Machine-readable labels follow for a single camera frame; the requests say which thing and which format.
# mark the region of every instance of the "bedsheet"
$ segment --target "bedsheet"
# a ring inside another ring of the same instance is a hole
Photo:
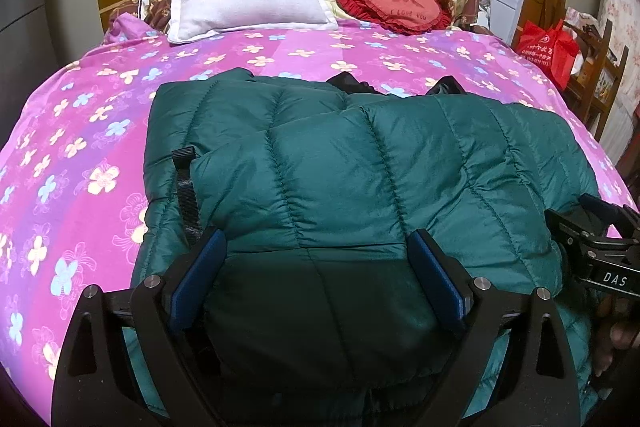
[[[343,21],[334,32],[242,31],[170,46],[123,14],[103,45],[31,95],[0,152],[0,361],[46,420],[60,347],[82,289],[129,286],[146,232],[142,166],[156,89],[237,66],[314,81],[350,71],[396,96],[423,94],[452,74],[469,92],[561,115],[601,196],[633,204],[554,86],[495,37],[460,31],[405,37]]]

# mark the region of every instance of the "black strap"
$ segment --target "black strap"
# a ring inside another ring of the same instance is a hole
[[[171,153],[177,173],[178,205],[182,214],[184,233],[189,246],[195,245],[202,235],[202,227],[198,217],[198,202],[191,181],[191,162],[196,158],[193,145],[175,150]]]

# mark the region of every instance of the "wooden chair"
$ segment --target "wooden chair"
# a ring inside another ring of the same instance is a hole
[[[620,63],[615,65],[608,56],[611,31],[613,29],[613,23],[610,20],[607,20],[602,37],[592,31],[585,31],[569,23],[565,23],[565,25],[571,28],[578,35],[578,38],[588,45],[590,52],[583,68],[591,67],[591,71],[584,78],[580,74],[572,76],[562,95],[569,108],[583,124],[588,125],[590,121],[593,121],[599,115],[594,139],[600,141],[622,81],[629,48],[625,46]],[[604,101],[595,96],[596,87],[603,70],[608,71],[612,78],[612,86],[607,94],[607,99]]]

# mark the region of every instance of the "silver bolt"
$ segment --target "silver bolt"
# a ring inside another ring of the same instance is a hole
[[[491,281],[486,277],[476,277],[474,279],[474,286],[479,290],[488,290],[491,288]]]
[[[543,287],[540,287],[536,290],[536,295],[543,301],[548,301],[551,298],[551,292]]]
[[[84,289],[84,291],[82,292],[82,295],[90,299],[97,293],[98,293],[98,286],[96,286],[95,284],[90,284]]]
[[[147,288],[155,288],[159,285],[161,279],[159,275],[150,275],[145,279],[145,286]]]

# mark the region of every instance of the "blue gripper pad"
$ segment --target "blue gripper pad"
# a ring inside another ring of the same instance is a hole
[[[414,269],[440,327],[456,334],[463,333],[466,329],[464,318],[472,304],[471,291],[463,289],[465,295],[459,291],[446,268],[438,261],[439,257],[445,263],[447,257],[426,230],[416,230],[407,237],[406,252],[409,264]],[[458,275],[461,269],[462,273],[466,273],[462,266],[452,265],[451,268],[457,268]]]
[[[174,333],[193,325],[225,258],[225,234],[222,230],[216,230],[174,290],[168,321],[168,326]]]

